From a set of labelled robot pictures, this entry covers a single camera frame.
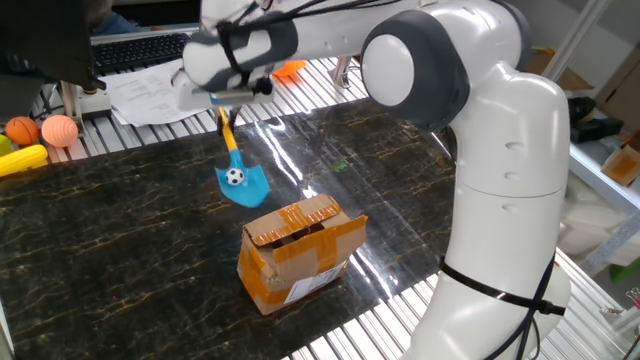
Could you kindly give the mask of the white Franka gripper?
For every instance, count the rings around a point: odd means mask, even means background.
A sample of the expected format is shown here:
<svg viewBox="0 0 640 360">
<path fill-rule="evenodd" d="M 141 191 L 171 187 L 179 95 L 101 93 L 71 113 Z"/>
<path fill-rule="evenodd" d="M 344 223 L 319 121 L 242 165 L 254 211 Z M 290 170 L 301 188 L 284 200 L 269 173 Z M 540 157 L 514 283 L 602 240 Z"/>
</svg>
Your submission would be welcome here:
<svg viewBox="0 0 640 360">
<path fill-rule="evenodd" d="M 240 106 L 270 102 L 273 98 L 274 84 L 272 80 L 260 78 L 248 87 L 210 93 L 197 87 L 191 82 L 183 69 L 179 69 L 172 76 L 177 106 L 182 111 L 218 108 L 215 112 L 217 133 L 223 134 L 223 107 L 233 107 L 230 110 L 230 124 L 234 125 L 241 111 Z"/>
</svg>

